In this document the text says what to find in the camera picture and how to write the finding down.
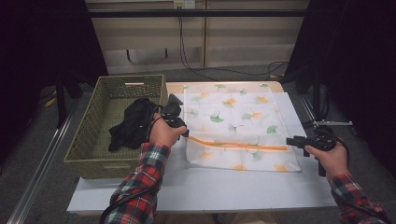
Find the white table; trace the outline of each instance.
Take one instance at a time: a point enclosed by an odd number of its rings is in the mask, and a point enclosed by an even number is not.
[[[274,93],[290,136],[305,135],[289,96]],[[214,213],[303,209],[335,206],[330,186],[318,176],[318,162],[295,148],[302,171],[251,172],[199,168],[186,159],[180,138],[169,157],[157,211]],[[67,211],[82,216],[100,215],[122,179],[80,179]]]

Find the plaid sleeve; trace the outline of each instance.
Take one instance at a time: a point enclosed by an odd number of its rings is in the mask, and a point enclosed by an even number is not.
[[[111,196],[110,203],[155,186],[163,176],[170,151],[169,147],[163,145],[142,144],[139,166],[126,176]],[[154,223],[158,190],[115,208],[107,216],[106,223]]]
[[[341,223],[385,223],[377,218],[387,217],[384,207],[370,202],[353,175],[337,176],[331,187],[332,196],[340,208]]]

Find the green wicker basket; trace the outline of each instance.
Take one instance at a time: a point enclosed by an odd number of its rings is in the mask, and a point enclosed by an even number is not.
[[[108,151],[108,130],[120,124],[126,107],[142,97],[166,105],[164,75],[99,77],[64,162],[84,179],[127,176],[136,167],[140,150],[122,147]]]

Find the hand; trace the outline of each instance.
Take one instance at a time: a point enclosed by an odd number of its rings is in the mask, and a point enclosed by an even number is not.
[[[158,113],[154,114],[153,120],[159,118],[161,115]],[[167,147],[172,147],[177,139],[187,131],[185,126],[178,128],[171,128],[163,119],[158,119],[152,129],[149,136],[149,142],[152,144],[158,143]]]
[[[341,143],[337,142],[330,151],[321,151],[311,146],[305,146],[305,150],[320,160],[329,181],[338,175],[350,174],[347,169],[347,150]]]

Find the black garment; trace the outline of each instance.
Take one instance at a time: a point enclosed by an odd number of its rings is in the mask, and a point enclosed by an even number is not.
[[[108,150],[115,151],[120,147],[137,149],[147,142],[149,126],[157,108],[148,98],[135,100],[125,109],[123,122],[109,130],[111,144]]]

